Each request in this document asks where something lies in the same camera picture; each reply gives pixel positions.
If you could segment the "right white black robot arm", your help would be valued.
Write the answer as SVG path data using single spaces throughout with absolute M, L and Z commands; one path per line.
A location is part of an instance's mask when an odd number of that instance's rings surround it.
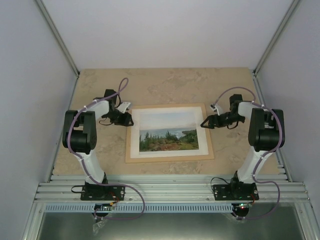
M 255 176 L 261 166 L 278 148 L 285 143 L 285 118 L 281 109 L 270 109 L 249 101 L 244 101 L 241 94 L 229 98 L 229 111 L 222 113 L 217 104 L 211 106 L 217 112 L 208 116 L 200 126 L 207 129 L 224 128 L 231 130 L 231 125 L 249 121 L 248 143 L 250 149 L 243 165 L 235 172 L 230 183 L 229 194 L 233 199 L 258 197 Z

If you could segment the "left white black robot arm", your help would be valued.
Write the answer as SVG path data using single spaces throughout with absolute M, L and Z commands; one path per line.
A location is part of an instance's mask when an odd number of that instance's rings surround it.
M 81 194 L 84 198 L 103 200 L 110 193 L 106 173 L 97 159 L 96 122 L 109 119 L 110 125 L 132 127 L 130 102 L 122 101 L 120 94 L 106 89 L 103 97 L 96 97 L 81 110 L 68 110 L 64 116 L 62 144 L 79 161 L 85 174 Z

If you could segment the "landscape photo print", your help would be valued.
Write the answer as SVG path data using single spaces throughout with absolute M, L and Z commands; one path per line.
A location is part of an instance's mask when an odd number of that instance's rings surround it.
M 140 114 L 139 151 L 141 153 L 198 149 L 199 142 L 194 112 Z

